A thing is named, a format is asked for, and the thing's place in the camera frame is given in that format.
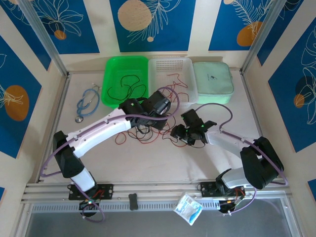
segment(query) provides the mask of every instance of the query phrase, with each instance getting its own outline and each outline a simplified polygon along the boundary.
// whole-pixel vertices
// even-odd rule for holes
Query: plastic packet
[[[202,209],[203,206],[201,204],[196,202],[189,195],[183,194],[173,211],[175,211],[191,226],[202,212]]]

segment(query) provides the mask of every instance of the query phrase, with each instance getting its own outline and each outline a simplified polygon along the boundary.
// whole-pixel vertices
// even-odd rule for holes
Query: stethoscope
[[[83,121],[83,117],[84,116],[92,115],[97,110],[97,108],[99,106],[99,103],[100,103],[99,91],[101,90],[101,87],[96,85],[96,84],[94,84],[94,83],[92,83],[92,85],[93,85],[92,88],[87,89],[87,90],[84,91],[84,93],[82,95],[82,98],[77,103],[77,116],[75,118],[75,121],[78,122],[78,123]],[[85,97],[86,97],[88,92],[93,92],[94,96],[91,98],[91,100],[86,105],[83,105],[84,104],[84,99],[85,99]],[[91,112],[83,114],[82,111],[87,109],[90,106],[91,102],[93,101],[93,99],[96,96],[98,97],[98,102],[97,102],[95,108]]]

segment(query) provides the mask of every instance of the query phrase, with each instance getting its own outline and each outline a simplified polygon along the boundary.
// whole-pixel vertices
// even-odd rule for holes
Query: mint green case
[[[197,81],[198,104],[226,104],[234,93],[232,74],[226,63],[193,63]]]

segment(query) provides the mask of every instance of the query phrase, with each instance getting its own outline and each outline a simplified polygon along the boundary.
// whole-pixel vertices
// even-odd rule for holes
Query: white plastic basket
[[[154,93],[158,88],[169,86],[180,98],[180,107],[187,108],[198,101],[198,88],[190,58],[154,58],[148,62],[148,92]],[[165,90],[171,105],[177,100],[174,94]]]

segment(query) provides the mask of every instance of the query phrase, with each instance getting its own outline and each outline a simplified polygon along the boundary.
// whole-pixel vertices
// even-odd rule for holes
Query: green plastic basket
[[[111,58],[105,67],[101,100],[117,108],[128,98],[148,98],[148,59],[144,56]]]

